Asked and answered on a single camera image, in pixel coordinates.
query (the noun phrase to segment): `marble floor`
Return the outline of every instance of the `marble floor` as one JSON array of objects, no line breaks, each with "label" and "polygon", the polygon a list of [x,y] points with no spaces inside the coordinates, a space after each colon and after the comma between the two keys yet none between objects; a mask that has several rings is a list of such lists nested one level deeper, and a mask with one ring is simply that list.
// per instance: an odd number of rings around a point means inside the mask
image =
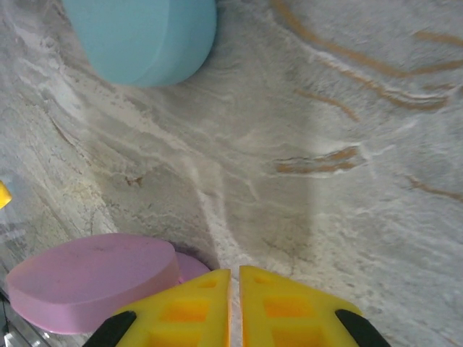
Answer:
[{"label": "marble floor", "polygon": [[99,79],[59,0],[0,13],[2,280],[145,234],[342,296],[393,346],[463,346],[462,0],[219,0],[201,70],[148,89]]}]

